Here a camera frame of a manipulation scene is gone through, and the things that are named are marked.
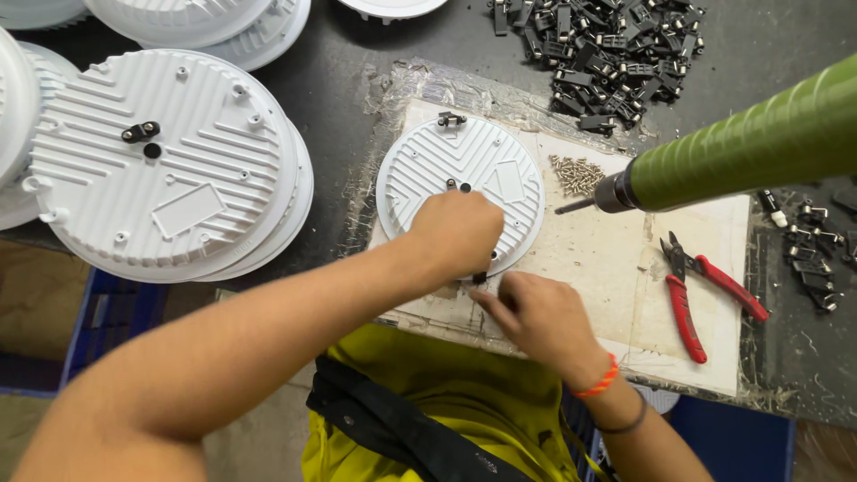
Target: blue crate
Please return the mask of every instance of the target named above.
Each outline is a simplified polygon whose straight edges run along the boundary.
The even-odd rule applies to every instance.
[[[717,482],[789,482],[797,423],[682,395],[670,418]]]
[[[91,268],[65,361],[0,353],[0,394],[57,396],[110,350],[159,326],[168,290]]]
[[[578,436],[580,442],[583,442],[586,448],[586,455],[593,461],[598,460],[598,446],[601,444],[601,432],[596,430],[595,422],[584,403],[570,394],[565,384],[562,386],[562,413],[566,416],[568,428],[572,429],[575,435]],[[572,455],[575,467],[578,469],[578,477],[581,482],[595,482],[595,472],[590,467],[586,457],[580,452],[577,445],[566,441],[568,451]]]

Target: human arm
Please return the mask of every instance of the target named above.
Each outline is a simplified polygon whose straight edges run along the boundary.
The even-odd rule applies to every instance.
[[[592,332],[580,295],[568,284],[534,274],[508,273],[499,297],[474,290],[471,297],[503,333],[534,360],[556,371],[571,391],[595,386],[611,366]],[[632,426],[642,401],[617,377],[599,395],[584,399],[596,423],[608,430]],[[646,407],[642,423],[621,435],[603,434],[610,460],[625,482],[713,482],[699,458],[673,428]]]
[[[481,194],[432,196],[388,244],[120,346],[57,397],[12,480],[204,480],[204,435],[384,311],[484,271],[502,226]]]

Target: yellow shirt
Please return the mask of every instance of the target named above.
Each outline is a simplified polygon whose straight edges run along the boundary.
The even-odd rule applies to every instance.
[[[578,482],[560,428],[561,381],[539,364],[367,325],[327,356],[349,365],[536,482]],[[406,465],[360,447],[315,412],[306,482],[419,482]]]

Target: human hand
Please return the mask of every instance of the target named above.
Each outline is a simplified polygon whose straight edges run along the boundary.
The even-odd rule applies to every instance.
[[[443,284],[488,271],[502,233],[502,209],[481,193],[450,190],[427,199],[402,238],[417,244]]]
[[[570,390],[590,389],[601,381],[612,360],[592,333],[578,292],[566,283],[509,272],[499,295],[470,292],[509,340],[560,374]]]

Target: orange wrist band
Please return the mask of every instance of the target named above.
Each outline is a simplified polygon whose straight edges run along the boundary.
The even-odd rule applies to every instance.
[[[610,386],[610,383],[613,383],[613,380],[619,375],[619,365],[616,364],[616,355],[612,353],[608,353],[610,355],[610,370],[607,370],[607,373],[604,375],[604,378],[601,379],[600,382],[596,383],[594,387],[588,390],[584,390],[582,392],[572,392],[572,395],[578,398],[586,398],[591,397],[593,395],[598,395],[607,387]]]

